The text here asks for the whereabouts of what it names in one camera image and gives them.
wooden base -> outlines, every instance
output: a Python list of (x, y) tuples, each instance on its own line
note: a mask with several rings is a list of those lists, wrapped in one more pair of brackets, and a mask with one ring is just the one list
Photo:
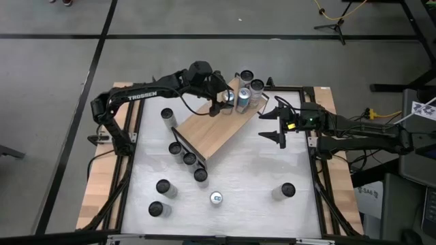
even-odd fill
[[(234, 78), (229, 86), (234, 90), (235, 105), (237, 104), (237, 94), (239, 79)], [(250, 120), (264, 105), (266, 100), (261, 97), (260, 102), (255, 108), (248, 108), (244, 114), (240, 114), (233, 109), (230, 115), (218, 114), (214, 117), (197, 116), (193, 114), (185, 122), (179, 125), (176, 130), (200, 153), (207, 161), (220, 147), (224, 145), (248, 120)], [(204, 104), (197, 112), (207, 113), (211, 103)]]

wooden board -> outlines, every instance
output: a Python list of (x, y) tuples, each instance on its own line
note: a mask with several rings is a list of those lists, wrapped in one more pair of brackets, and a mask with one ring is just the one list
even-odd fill
[[(116, 83), (114, 86), (128, 85), (128, 83)], [(316, 102), (324, 106), (328, 111), (336, 113), (330, 88), (314, 87), (314, 90)], [(138, 109), (135, 107), (131, 120), (131, 131), (133, 131), (132, 125), (134, 125), (134, 118), (136, 118), (137, 112)], [(120, 124), (120, 127), (122, 127), (125, 122), (126, 114), (127, 104), (123, 105), (116, 114), (116, 121)], [(112, 150), (112, 144), (99, 145), (95, 154), (97, 155), (108, 150)], [(344, 152), (339, 152), (337, 155), (345, 157)], [(80, 210), (80, 215), (76, 225), (77, 228), (87, 225), (106, 202), (109, 194), (110, 183), (112, 182), (115, 161), (116, 156), (113, 154), (108, 154), (107, 156), (94, 161), (87, 189), (84, 194), (82, 208)], [(353, 228), (359, 233), (363, 234), (356, 198), (354, 196), (353, 185), (349, 175), (348, 164), (345, 161), (334, 157), (328, 161), (328, 168), (330, 172), (330, 181), (332, 182), (334, 200), (338, 206), (338, 209), (342, 212), (347, 221), (351, 223)], [(116, 218), (116, 210), (117, 208), (114, 208), (112, 212), (110, 227), (114, 227), (114, 223), (112, 221)], [(325, 204), (324, 216), (326, 218), (327, 232), (332, 234), (330, 213)]]
[[(114, 83), (114, 87), (124, 87), (132, 85), (131, 82), (116, 82)], [(135, 102), (134, 110), (131, 117), (131, 123), (129, 126), (129, 131), (133, 132), (134, 125), (136, 122), (136, 116), (138, 114), (138, 105), (139, 101)], [(127, 109), (129, 105), (128, 103), (123, 104), (118, 113), (116, 113), (115, 120), (120, 126), (120, 128), (124, 127), (125, 118), (127, 116)], [(97, 149), (95, 150), (95, 155), (108, 152), (109, 150), (113, 150), (112, 144), (99, 144)], [(124, 173), (125, 164), (127, 162), (127, 157), (123, 159), (123, 168), (121, 175)], [(106, 200), (109, 197), (110, 184), (112, 182), (112, 177), (114, 175), (116, 163), (116, 155), (112, 152), (107, 155), (104, 155), (100, 158), (94, 160), (91, 168), (91, 173), (89, 174), (89, 180), (87, 184), (87, 188), (84, 193), (82, 207), (80, 209), (79, 217), (76, 223), (76, 228), (82, 228), (91, 222), (92, 218), (99, 212), (102, 206), (105, 204)], [(114, 228), (117, 207), (119, 204), (119, 199), (114, 204), (114, 210), (112, 211), (112, 217), (110, 221), (110, 228)]]
[[(230, 81), (229, 86), (234, 89), (236, 105), (239, 79), (234, 78)], [(244, 114), (235, 112), (235, 109), (230, 115), (220, 113), (214, 117), (193, 114), (177, 127), (177, 131), (207, 160), (248, 122), (265, 103), (266, 100), (261, 98), (257, 107), (248, 108)], [(197, 112), (207, 113), (210, 106), (210, 103), (206, 103)]]
[[(314, 87), (313, 89), (315, 91), (316, 103), (322, 105), (329, 112), (336, 114), (331, 89), (329, 87)], [(346, 159), (345, 152), (343, 151), (336, 153), (336, 155)], [(336, 203), (336, 206), (352, 227), (358, 233), (363, 234), (363, 227), (360, 221), (348, 163), (339, 157), (333, 157), (331, 160), (327, 161), (327, 165), (328, 171), (330, 172), (330, 182), (332, 183), (334, 202)], [(324, 181), (322, 173), (320, 173), (319, 176), (321, 180)], [(333, 234), (330, 211), (324, 202), (323, 209), (324, 217), (326, 218), (327, 233)]]

silver can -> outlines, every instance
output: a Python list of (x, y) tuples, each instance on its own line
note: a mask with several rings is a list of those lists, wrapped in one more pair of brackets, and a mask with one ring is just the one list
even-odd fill
[(177, 188), (168, 180), (159, 180), (156, 184), (156, 191), (168, 198), (175, 198), (177, 196)]
[(185, 154), (185, 156), (183, 156), (183, 162), (186, 164), (190, 173), (194, 173), (197, 168), (200, 167), (198, 165), (197, 156), (192, 152), (188, 152)]
[(223, 109), (221, 109), (221, 113), (225, 115), (230, 115), (233, 111), (234, 107), (234, 93), (233, 91), (224, 91), (222, 94), (223, 102), (226, 103)]
[(271, 191), (272, 198), (281, 201), (295, 195), (295, 186), (291, 183), (281, 184)]
[(207, 171), (202, 168), (197, 169), (193, 173), (193, 178), (196, 180), (198, 187), (201, 189), (206, 188), (209, 185), (209, 179), (207, 177)]
[(240, 73), (239, 88), (249, 88), (250, 82), (253, 80), (254, 74), (251, 71), (244, 70)]
[(174, 157), (174, 160), (178, 164), (183, 164), (183, 156), (185, 155), (185, 150), (183, 150), (182, 144), (179, 142), (172, 142), (168, 147), (170, 154)]
[(149, 206), (149, 214), (153, 217), (168, 217), (171, 214), (171, 207), (160, 201), (154, 201)]
[(223, 202), (223, 195), (218, 191), (212, 192), (212, 194), (211, 194), (212, 205), (215, 207), (218, 207), (221, 205), (222, 202)]
[(238, 93), (238, 105), (236, 106), (236, 111), (239, 113), (244, 113), (250, 102), (250, 90), (248, 88), (241, 88)]
[(258, 106), (260, 98), (262, 98), (262, 92), (264, 91), (264, 82), (259, 79), (254, 79), (250, 83), (250, 108)]
[(161, 111), (161, 117), (166, 127), (171, 130), (172, 127), (177, 128), (177, 120), (170, 108), (165, 108)]

